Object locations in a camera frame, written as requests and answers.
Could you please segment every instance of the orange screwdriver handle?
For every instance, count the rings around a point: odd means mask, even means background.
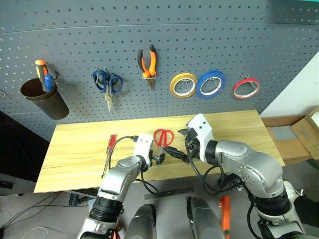
[[[139,65],[141,71],[143,72],[143,78],[149,78],[150,73],[146,69],[145,64],[144,64],[143,50],[138,51],[138,65]]]
[[[230,235],[230,197],[223,196],[219,202],[220,209],[222,210],[221,228],[225,233],[226,239],[229,239]]]
[[[155,74],[156,74],[156,70],[155,70],[156,52],[155,52],[155,48],[154,48],[153,44],[150,45],[150,54],[151,54],[151,65],[149,68],[149,72],[150,72],[151,76],[155,76]]]
[[[48,68],[46,67],[46,63],[43,60],[36,60],[35,65],[36,65],[36,72],[42,84],[42,90],[46,91],[46,87],[44,84],[44,76],[49,74]]]

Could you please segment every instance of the blue scissors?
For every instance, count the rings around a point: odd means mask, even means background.
[[[93,72],[93,81],[94,85],[104,93],[105,102],[108,105],[109,111],[111,111],[112,96],[118,94],[123,86],[122,77],[107,72],[105,68],[104,71],[96,69]]]

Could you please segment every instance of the black cable wire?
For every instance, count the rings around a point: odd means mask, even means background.
[[[113,147],[112,147],[111,153],[110,153],[109,170],[110,170],[110,168],[111,168],[111,157],[112,157],[112,153],[113,153],[113,150],[114,150],[114,148],[115,148],[115,145],[116,145],[118,142],[120,142],[122,139],[125,139],[125,138],[132,138],[132,136],[124,136],[124,137],[119,138],[118,140],[115,141],[115,143],[114,143],[114,145],[113,145]]]
[[[146,181],[144,180],[143,172],[141,172],[141,179],[142,179],[141,182],[143,183],[143,186],[144,186],[145,189],[148,190],[151,194],[156,195],[156,196],[160,194],[160,192],[158,191],[158,189],[157,189],[155,186],[153,186],[152,184],[150,184],[150,183],[148,183],[148,182],[146,182]],[[156,192],[153,192],[151,189],[149,189],[149,187],[148,187],[146,184],[149,184],[152,188],[155,189]]]
[[[187,156],[188,156],[188,161],[191,165],[191,167],[193,168],[193,170],[195,171],[195,173],[197,174],[197,176],[199,177],[199,179],[201,180],[201,182],[203,184],[205,184],[210,190],[213,190],[213,191],[217,191],[217,192],[226,192],[234,187],[237,187],[239,185],[241,185],[242,183],[239,182],[239,183],[236,183],[234,185],[232,185],[231,187],[229,188],[226,188],[226,189],[218,189],[218,188],[214,188],[212,187],[211,185],[208,184],[208,182],[203,178],[203,176],[200,174],[200,172],[198,171],[198,169],[196,168],[194,162],[193,162],[193,159],[191,158],[190,156],[190,152],[189,152],[189,148],[188,148],[188,145],[187,145],[187,142],[185,141],[185,147],[186,147],[186,151],[187,151]]]
[[[251,222],[250,222],[250,215],[251,215],[251,211],[253,210],[254,208],[254,203],[251,202],[250,204],[250,207],[248,209],[248,212],[247,212],[247,224],[248,224],[248,228],[249,228],[249,231],[251,232],[251,234],[254,236],[254,238],[256,239],[262,239],[260,238],[253,230],[252,226],[251,226]]]
[[[206,171],[205,174],[204,174],[204,179],[206,180],[206,177],[207,177],[208,173],[209,173],[211,170],[213,170],[214,168],[217,168],[217,167],[218,167],[218,166],[212,166],[212,167],[210,167],[209,169],[207,169],[207,171]],[[205,184],[203,184],[203,188],[204,188],[204,191],[205,191],[207,194],[211,195],[211,196],[216,196],[217,194],[219,194],[219,192],[216,192],[216,193],[211,193],[211,192],[209,192],[209,191],[207,190]]]
[[[52,197],[54,194],[49,195],[48,197],[42,199],[41,201],[37,202],[36,204],[34,204],[33,206],[26,208],[24,210],[22,210],[21,212],[18,212],[17,214],[15,214],[9,221],[7,221],[7,223],[5,223],[2,228],[4,229],[6,226],[8,226],[11,222],[13,222],[16,218],[20,217],[23,213],[25,213],[26,211],[30,210],[31,208],[33,208],[34,206],[42,203],[43,201],[47,200],[48,198]]]
[[[220,185],[221,187],[224,187],[224,181],[225,181],[225,174],[224,174],[224,169],[223,166],[219,162],[217,162],[217,166],[220,169]]]
[[[35,206],[34,208],[38,208],[38,207],[65,207],[65,208],[83,208],[83,207],[88,207],[88,205],[85,205],[85,206],[40,205],[40,206]]]
[[[125,138],[133,139],[132,137],[133,137],[133,136],[124,136],[124,137],[119,138],[118,140],[115,141],[114,146],[112,147],[112,150],[111,150],[111,153],[110,153],[109,170],[110,170],[110,168],[111,168],[112,153],[113,153],[113,150],[114,150],[114,148],[115,148],[115,145],[116,145],[119,141],[121,141],[122,139],[125,139]],[[157,189],[155,186],[153,186],[152,184],[150,184],[149,182],[146,182],[146,181],[144,180],[143,172],[141,172],[141,179],[136,179],[136,181],[142,182],[142,183],[143,183],[143,186],[145,187],[145,189],[148,190],[151,194],[153,194],[153,195],[159,195],[158,189]],[[156,192],[153,192],[147,185],[149,185],[150,187],[152,187],[153,189],[155,189]]]
[[[143,180],[141,180],[141,179],[135,179],[135,181],[139,181],[139,182],[143,182]],[[149,182],[147,182],[147,181],[144,181],[145,182],[145,184],[147,184],[147,185],[149,185],[150,187],[152,187],[152,188],[154,188],[154,190],[155,191],[159,191],[154,185],[152,185],[151,183],[149,183]]]
[[[17,221],[17,222],[15,222],[15,223],[12,223],[12,222],[11,222],[12,224],[10,223],[10,225],[6,226],[5,229],[8,229],[9,227],[13,226],[13,225],[16,224],[16,223],[19,223],[19,222],[22,222],[22,221],[24,221],[24,220],[33,218],[33,217],[35,217],[36,215],[40,214],[44,209],[46,209],[46,208],[59,196],[60,193],[61,193],[61,192],[58,192],[58,193],[55,195],[55,197],[49,202],[49,204],[46,205],[43,209],[41,209],[38,213],[36,213],[36,214],[34,214],[34,215],[32,215],[32,216],[30,216],[30,217],[28,217],[28,218],[25,218],[25,219],[22,219],[22,220],[20,220],[20,221]]]

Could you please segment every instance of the scissors handle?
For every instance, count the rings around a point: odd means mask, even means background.
[[[102,76],[102,81],[103,81],[103,87],[101,87],[98,83],[99,80],[99,75]],[[94,85],[96,85],[96,87],[102,91],[103,93],[106,93],[106,87],[107,87],[107,75],[104,71],[102,70],[96,70],[93,72],[93,81],[94,81]]]
[[[159,137],[159,141],[156,140],[156,135],[158,132],[160,133],[160,137]],[[169,143],[167,143],[167,133],[170,133],[171,135],[171,140]],[[170,130],[165,130],[165,129],[158,129],[154,132],[154,142],[157,146],[161,147],[163,145],[163,147],[167,147],[169,146],[174,140],[174,133]]]
[[[122,89],[122,86],[123,86],[123,79],[122,77],[114,74],[114,73],[109,73],[109,85],[110,85],[110,88],[111,88],[111,94],[115,95],[117,93],[119,93]]]

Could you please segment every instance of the orange pliers handle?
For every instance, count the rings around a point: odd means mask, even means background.
[[[143,73],[143,78],[149,78],[150,76],[155,76],[156,70],[156,52],[153,44],[150,45],[151,54],[151,64],[150,68],[147,70],[144,63],[143,50],[138,51],[138,65]]]
[[[155,65],[156,65],[156,52],[153,44],[150,45],[150,54],[151,54],[151,64],[149,68],[149,72],[151,76],[156,74]]]
[[[230,235],[230,197],[223,196],[219,201],[219,206],[222,211],[221,228],[225,233],[226,239],[229,239]]]
[[[144,57],[143,57],[143,50],[139,50],[138,51],[138,64],[139,64],[139,67],[140,67],[141,71],[143,72],[143,78],[149,78],[150,77],[150,73],[145,67]]]

